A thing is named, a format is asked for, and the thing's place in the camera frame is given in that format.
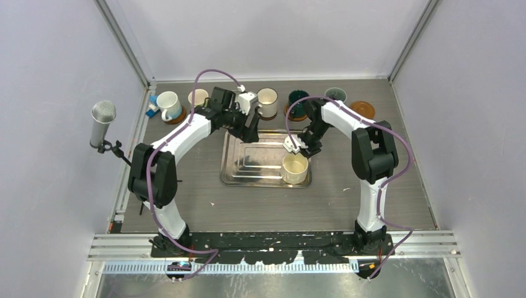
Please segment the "dark green mug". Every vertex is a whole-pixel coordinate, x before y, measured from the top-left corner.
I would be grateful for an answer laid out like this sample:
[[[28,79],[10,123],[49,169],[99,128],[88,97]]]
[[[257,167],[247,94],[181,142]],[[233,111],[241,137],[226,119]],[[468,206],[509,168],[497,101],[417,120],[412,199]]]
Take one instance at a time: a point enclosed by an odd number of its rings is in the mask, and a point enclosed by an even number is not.
[[[302,99],[304,97],[308,97],[308,96],[309,96],[309,94],[306,91],[304,91],[304,90],[294,90],[294,91],[292,91],[288,95],[289,107],[291,107],[294,103],[298,102],[300,99]],[[296,104],[295,106],[293,106],[291,112],[294,112],[294,116],[295,117],[301,117],[304,114],[306,114],[306,112],[304,110],[304,107],[303,107],[303,102],[300,102],[300,103]]]

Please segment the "dark walnut wooden coaster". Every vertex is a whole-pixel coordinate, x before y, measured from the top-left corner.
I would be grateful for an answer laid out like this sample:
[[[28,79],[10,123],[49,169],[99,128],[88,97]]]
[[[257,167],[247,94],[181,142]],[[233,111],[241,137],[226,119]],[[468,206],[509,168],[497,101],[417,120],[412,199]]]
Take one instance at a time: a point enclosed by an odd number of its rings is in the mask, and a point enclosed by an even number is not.
[[[264,121],[270,121],[270,120],[275,119],[276,116],[277,116],[277,114],[273,115],[272,117],[264,117],[264,116],[260,115],[259,118],[260,118],[261,120],[264,120]]]

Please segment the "white grey mug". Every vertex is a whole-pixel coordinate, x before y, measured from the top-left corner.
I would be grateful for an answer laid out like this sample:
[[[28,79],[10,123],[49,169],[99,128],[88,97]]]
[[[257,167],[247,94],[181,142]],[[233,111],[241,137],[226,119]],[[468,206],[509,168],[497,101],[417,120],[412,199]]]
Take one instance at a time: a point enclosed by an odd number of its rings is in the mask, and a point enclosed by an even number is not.
[[[156,100],[161,110],[161,118],[164,122],[172,121],[182,114],[182,106],[178,95],[173,91],[161,93]]]

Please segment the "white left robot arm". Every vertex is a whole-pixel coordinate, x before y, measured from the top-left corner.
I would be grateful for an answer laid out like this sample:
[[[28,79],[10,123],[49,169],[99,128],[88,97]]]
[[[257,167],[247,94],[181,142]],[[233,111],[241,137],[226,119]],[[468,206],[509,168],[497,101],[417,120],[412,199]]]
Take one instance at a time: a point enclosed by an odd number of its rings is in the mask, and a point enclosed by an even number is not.
[[[178,128],[148,145],[138,144],[132,155],[128,190],[150,211],[158,224],[158,240],[176,257],[190,249],[189,226],[176,206],[177,164],[199,141],[219,129],[245,143],[258,142],[259,114],[249,115],[257,102],[254,92],[236,94],[215,87],[212,96],[194,109]]]

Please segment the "cream mug green handle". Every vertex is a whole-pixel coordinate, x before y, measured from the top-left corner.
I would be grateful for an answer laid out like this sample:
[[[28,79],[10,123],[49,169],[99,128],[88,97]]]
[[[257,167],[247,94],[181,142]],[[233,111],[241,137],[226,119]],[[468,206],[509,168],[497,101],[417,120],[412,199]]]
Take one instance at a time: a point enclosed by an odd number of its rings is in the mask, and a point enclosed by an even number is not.
[[[190,107],[204,106],[207,98],[209,98],[209,94],[204,89],[191,91],[187,96]]]

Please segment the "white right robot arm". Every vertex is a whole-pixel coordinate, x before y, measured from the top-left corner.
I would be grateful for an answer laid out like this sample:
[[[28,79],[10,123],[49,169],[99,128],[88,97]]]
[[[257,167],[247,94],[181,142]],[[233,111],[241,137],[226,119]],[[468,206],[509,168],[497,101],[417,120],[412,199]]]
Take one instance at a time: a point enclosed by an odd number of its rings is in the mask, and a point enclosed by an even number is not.
[[[308,99],[303,108],[309,126],[297,135],[300,153],[310,158],[321,151],[321,139],[335,127],[350,138],[351,164],[360,180],[360,210],[351,243],[363,255],[378,252],[386,241],[386,224],[381,217],[385,209],[387,180],[399,164],[391,125],[372,122],[338,102]]]

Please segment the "large cream mug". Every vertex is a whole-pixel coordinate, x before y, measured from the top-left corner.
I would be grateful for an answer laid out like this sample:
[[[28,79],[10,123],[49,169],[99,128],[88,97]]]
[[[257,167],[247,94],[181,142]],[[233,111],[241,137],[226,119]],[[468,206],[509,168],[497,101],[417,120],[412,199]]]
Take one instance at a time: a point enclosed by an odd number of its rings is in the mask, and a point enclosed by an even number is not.
[[[289,153],[282,160],[280,174],[282,179],[289,184],[300,184],[307,176],[309,161],[301,154]]]

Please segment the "silver metal tray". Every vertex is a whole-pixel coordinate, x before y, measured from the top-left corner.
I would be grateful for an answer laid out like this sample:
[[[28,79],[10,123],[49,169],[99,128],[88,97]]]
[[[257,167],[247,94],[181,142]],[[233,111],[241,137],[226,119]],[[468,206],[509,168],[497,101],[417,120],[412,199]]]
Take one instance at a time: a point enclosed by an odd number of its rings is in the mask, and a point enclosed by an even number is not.
[[[282,179],[282,160],[287,154],[283,141],[287,132],[282,130],[260,130],[259,141],[244,143],[225,133],[220,181],[225,186],[307,188],[312,182],[311,167],[306,178],[298,184]]]

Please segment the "orange wooden coaster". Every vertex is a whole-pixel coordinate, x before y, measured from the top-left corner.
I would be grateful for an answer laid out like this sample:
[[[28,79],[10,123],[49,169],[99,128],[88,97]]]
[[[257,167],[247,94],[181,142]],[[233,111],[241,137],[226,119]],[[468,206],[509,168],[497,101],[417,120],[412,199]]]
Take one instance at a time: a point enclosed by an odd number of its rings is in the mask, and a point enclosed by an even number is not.
[[[176,125],[176,124],[181,123],[186,117],[187,117],[186,108],[182,107],[181,114],[178,117],[171,119],[171,120],[164,120],[164,122],[169,125]]]
[[[294,112],[291,112],[290,114],[287,114],[289,110],[289,104],[286,104],[283,110],[283,114],[286,116],[286,118],[293,122],[301,122],[308,118],[307,114],[304,114],[301,117],[295,117]]]
[[[375,108],[366,101],[355,101],[349,107],[359,115],[368,119],[373,119],[376,114]]]

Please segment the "white mug brown base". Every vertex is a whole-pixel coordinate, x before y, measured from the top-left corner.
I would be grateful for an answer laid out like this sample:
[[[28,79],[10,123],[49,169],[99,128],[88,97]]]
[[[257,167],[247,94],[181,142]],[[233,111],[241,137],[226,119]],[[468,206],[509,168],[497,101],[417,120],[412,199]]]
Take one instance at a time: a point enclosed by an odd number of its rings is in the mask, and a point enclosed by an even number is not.
[[[278,94],[272,88],[262,88],[257,92],[258,113],[264,117],[272,117],[277,114]]]

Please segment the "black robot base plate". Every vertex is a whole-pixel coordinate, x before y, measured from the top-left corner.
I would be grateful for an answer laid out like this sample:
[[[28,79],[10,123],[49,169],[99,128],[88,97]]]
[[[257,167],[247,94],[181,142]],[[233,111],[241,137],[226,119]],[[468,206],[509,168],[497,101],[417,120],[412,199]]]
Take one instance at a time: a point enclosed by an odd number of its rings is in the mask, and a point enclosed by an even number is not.
[[[218,254],[212,264],[290,264],[302,257],[306,264],[342,264],[348,256],[367,256],[376,261],[391,252],[391,235],[362,245],[353,232],[194,232],[175,246],[165,236],[149,240],[153,258],[187,258],[198,264]]]

